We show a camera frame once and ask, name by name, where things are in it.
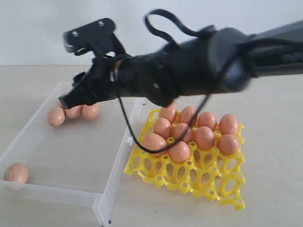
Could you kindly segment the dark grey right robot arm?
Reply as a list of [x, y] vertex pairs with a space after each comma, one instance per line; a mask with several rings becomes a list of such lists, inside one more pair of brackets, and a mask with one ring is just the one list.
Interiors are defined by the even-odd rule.
[[252, 78], [300, 74], [303, 71], [303, 24], [296, 22], [260, 34], [245, 35], [234, 28], [207, 26], [197, 32], [179, 25], [191, 40], [178, 44], [146, 23], [167, 43], [157, 52], [130, 56], [109, 18], [64, 33], [66, 51], [93, 52], [87, 72], [73, 79], [61, 96], [64, 108], [92, 105], [118, 97], [145, 97], [166, 107], [179, 96], [236, 93]]

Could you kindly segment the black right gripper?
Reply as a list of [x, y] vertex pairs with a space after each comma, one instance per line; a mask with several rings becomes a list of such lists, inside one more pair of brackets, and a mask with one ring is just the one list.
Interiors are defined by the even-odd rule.
[[168, 106], [181, 95], [167, 53], [93, 58], [90, 69], [74, 77], [73, 89], [59, 97], [65, 109], [121, 97], [145, 97]]

